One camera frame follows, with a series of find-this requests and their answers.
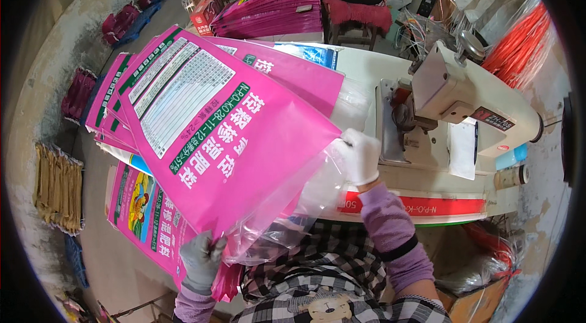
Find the red string bundle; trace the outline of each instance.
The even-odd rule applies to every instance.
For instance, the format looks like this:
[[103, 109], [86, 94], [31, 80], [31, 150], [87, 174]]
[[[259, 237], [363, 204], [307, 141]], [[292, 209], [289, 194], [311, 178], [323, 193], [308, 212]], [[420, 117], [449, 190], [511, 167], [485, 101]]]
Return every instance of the red string bundle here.
[[494, 47], [482, 64], [511, 88], [522, 89], [541, 68], [548, 45], [551, 18], [543, 2], [516, 24]]

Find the purple sleeve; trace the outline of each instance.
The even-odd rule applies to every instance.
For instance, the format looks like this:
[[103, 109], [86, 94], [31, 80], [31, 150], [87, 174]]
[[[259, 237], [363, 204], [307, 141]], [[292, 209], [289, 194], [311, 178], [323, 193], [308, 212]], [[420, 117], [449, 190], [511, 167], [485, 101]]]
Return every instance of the purple sleeve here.
[[359, 195], [362, 219], [387, 266], [395, 292], [419, 280], [434, 281], [434, 267], [415, 237], [415, 226], [400, 198], [384, 183]]
[[181, 292], [175, 299], [175, 316], [183, 323], [208, 323], [216, 300], [200, 295], [181, 285]]

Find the machine model label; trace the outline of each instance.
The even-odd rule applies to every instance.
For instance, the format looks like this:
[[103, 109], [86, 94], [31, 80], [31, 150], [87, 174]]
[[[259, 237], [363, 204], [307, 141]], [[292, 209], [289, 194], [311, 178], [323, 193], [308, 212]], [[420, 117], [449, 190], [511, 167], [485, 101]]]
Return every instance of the machine model label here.
[[496, 114], [493, 111], [486, 109], [484, 107], [478, 107], [471, 117], [473, 119], [494, 126], [501, 131], [506, 131], [515, 125], [513, 122], [510, 122], [503, 116]]

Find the white glove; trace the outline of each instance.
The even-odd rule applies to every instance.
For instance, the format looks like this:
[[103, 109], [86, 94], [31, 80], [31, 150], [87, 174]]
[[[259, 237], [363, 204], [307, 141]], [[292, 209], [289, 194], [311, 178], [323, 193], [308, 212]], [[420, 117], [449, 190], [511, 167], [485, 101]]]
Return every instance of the white glove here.
[[355, 129], [347, 129], [340, 137], [344, 141], [336, 142], [336, 149], [346, 162], [348, 180], [356, 187], [374, 182], [378, 178], [380, 141]]

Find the gray glove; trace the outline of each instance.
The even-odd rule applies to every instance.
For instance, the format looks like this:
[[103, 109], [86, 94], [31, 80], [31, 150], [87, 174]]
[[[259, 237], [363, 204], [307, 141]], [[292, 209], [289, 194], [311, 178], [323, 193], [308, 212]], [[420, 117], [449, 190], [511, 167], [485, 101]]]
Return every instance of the gray glove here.
[[212, 244], [212, 231], [204, 231], [182, 245], [179, 255], [187, 271], [182, 282], [183, 286], [200, 295], [211, 295], [212, 283], [220, 268], [224, 248], [226, 248], [225, 237]]

